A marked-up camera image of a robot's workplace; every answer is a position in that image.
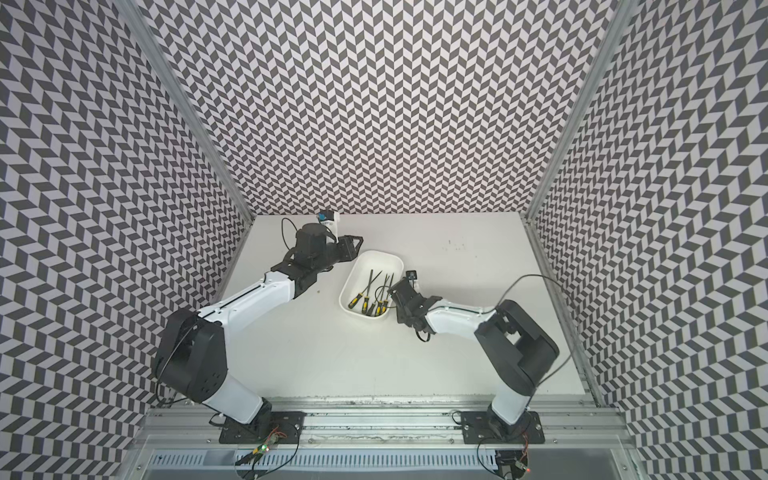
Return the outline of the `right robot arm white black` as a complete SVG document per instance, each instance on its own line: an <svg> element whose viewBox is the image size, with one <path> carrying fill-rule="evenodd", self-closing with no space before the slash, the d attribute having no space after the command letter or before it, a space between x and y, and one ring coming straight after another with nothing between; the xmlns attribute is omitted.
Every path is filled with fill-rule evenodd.
<svg viewBox="0 0 768 480"><path fill-rule="evenodd" d="M477 343L500 380L487 410L497 438L510 438L526 426L523 415L545 375L560 356L551 336L509 299L489 310L440 296L425 297L402 279L390 289L397 322L428 336L452 335Z"/></svg>

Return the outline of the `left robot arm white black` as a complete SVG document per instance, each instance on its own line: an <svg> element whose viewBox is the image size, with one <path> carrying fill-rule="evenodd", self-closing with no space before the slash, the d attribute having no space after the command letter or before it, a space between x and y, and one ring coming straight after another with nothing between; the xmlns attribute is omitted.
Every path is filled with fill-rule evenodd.
<svg viewBox="0 0 768 480"><path fill-rule="evenodd" d="M305 293L320 274L358 257L364 238L338 236L334 226L333 220L303 225L295 245L258 282L202 309L172 313L152 364L157 383L242 425L270 410L265 398L230 372L229 345L261 317Z"/></svg>

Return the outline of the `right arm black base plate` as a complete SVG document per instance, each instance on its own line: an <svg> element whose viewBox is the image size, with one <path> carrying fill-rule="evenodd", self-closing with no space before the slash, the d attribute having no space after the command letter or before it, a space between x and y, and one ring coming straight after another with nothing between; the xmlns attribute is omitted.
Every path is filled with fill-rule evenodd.
<svg viewBox="0 0 768 480"><path fill-rule="evenodd" d="M490 410L459 411L459 426L465 444L499 443L541 445L545 435L537 412L526 410L512 424L507 424Z"/></svg>

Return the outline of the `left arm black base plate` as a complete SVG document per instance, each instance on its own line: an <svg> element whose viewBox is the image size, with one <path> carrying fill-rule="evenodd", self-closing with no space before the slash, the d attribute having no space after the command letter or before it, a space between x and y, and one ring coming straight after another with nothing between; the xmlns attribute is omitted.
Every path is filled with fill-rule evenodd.
<svg viewBox="0 0 768 480"><path fill-rule="evenodd" d="M302 411L273 411L258 415L249 424L226 418L219 435L220 444L256 445L267 440L274 431L278 445L297 444L304 428L306 413Z"/></svg>

